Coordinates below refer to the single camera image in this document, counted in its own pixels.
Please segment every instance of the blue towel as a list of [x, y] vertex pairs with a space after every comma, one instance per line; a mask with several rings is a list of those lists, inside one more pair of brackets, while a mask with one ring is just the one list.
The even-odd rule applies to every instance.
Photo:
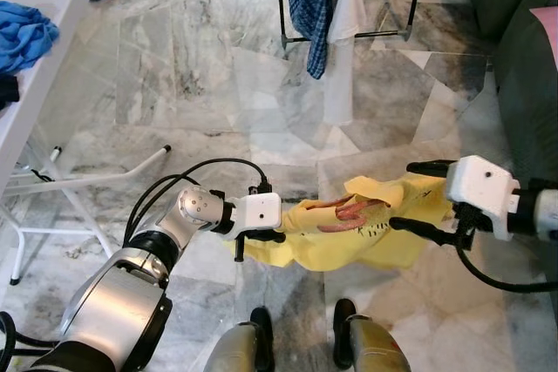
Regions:
[[58, 27], [38, 9], [0, 1], [0, 74], [32, 67], [58, 35]]
[[328, 56], [326, 37], [333, 3], [331, 0], [289, 0], [289, 10], [295, 29], [310, 40], [306, 70], [313, 78], [320, 78]]

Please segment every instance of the yellow cloth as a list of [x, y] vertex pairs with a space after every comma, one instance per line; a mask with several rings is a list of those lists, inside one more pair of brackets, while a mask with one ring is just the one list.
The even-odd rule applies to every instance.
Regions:
[[451, 211], [444, 196], [445, 179], [407, 173], [398, 180], [377, 182], [359, 176], [344, 184], [352, 204], [363, 200], [382, 200], [364, 209], [367, 219], [359, 228], [341, 233], [322, 233], [317, 226], [331, 226], [340, 221], [335, 207], [307, 209], [320, 200], [304, 200], [283, 212], [283, 243], [246, 240], [245, 254], [263, 263], [285, 267], [295, 260], [314, 271], [339, 269], [358, 261], [379, 268], [410, 267], [419, 257], [425, 240], [413, 233], [392, 230], [391, 217], [405, 217], [430, 222], [435, 226]]

